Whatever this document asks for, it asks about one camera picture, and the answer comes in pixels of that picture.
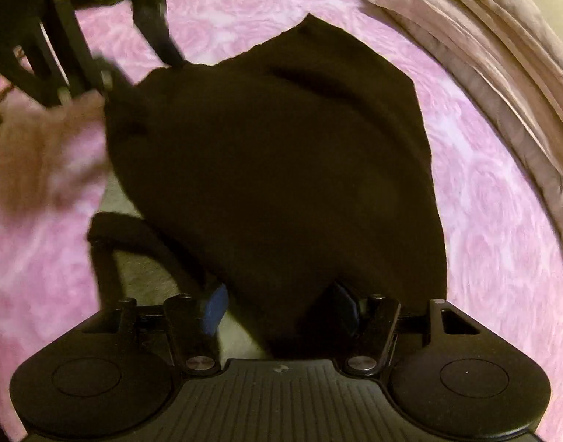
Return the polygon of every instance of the rose pattern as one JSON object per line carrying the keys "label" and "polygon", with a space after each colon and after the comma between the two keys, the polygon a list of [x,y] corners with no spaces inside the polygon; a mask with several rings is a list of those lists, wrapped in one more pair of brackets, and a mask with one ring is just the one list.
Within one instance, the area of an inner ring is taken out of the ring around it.
{"label": "rose pattern", "polygon": [[[412,78],[433,154],[448,297],[546,370],[553,396],[539,434],[563,442],[562,248],[529,181],[445,70],[366,0],[167,0],[167,10],[193,62],[237,55],[312,11]],[[92,50],[134,81],[160,66],[128,2],[78,18]],[[43,111],[17,92],[2,105],[0,421],[14,441],[24,430],[8,396],[13,371],[98,308],[84,235],[107,170],[101,108],[87,95]]]}

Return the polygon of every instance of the ribbed gray plate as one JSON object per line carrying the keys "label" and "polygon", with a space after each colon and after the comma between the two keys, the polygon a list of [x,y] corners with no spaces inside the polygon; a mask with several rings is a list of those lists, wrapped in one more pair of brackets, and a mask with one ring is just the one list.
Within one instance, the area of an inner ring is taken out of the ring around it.
{"label": "ribbed gray plate", "polygon": [[[31,436],[26,442],[47,439]],[[438,442],[402,418],[371,380],[331,361],[231,361],[184,384],[150,424],[115,442]],[[532,435],[516,438],[533,442]]]}

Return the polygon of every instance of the dark brown fabric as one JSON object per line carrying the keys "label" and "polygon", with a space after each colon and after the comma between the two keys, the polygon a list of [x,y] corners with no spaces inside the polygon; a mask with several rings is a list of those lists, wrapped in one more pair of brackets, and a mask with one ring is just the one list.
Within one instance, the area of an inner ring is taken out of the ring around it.
{"label": "dark brown fabric", "polygon": [[344,31],[309,15],[215,66],[154,70],[106,117],[128,197],[267,338],[334,280],[417,309],[445,297],[413,83]]}

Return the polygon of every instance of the folded fabric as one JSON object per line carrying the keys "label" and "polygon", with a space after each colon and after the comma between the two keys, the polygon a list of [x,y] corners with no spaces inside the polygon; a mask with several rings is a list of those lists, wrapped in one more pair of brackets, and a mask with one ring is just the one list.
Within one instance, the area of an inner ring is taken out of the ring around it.
{"label": "folded fabric", "polygon": [[[391,11],[429,51],[429,35],[439,41],[451,52],[438,58],[446,67],[450,59],[467,64],[508,105],[506,117],[491,120],[498,119],[493,124],[533,175],[563,240],[563,44],[533,2],[370,1]],[[467,73],[459,65],[457,71]],[[484,91],[465,88],[478,106],[489,105]]]}
{"label": "folded fabric", "polygon": [[154,70],[106,105],[147,221],[226,283],[266,340],[333,282],[412,309],[444,298],[443,231],[411,80],[309,15],[215,66]]}

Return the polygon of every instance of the black garment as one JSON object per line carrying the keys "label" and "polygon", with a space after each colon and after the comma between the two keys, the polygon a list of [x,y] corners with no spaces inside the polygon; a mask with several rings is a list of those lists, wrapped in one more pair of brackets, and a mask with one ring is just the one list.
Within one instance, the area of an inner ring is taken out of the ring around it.
{"label": "black garment", "polygon": [[334,280],[417,309],[445,297],[413,83],[344,31],[309,15],[215,66],[154,70],[106,118],[128,197],[266,338]]}

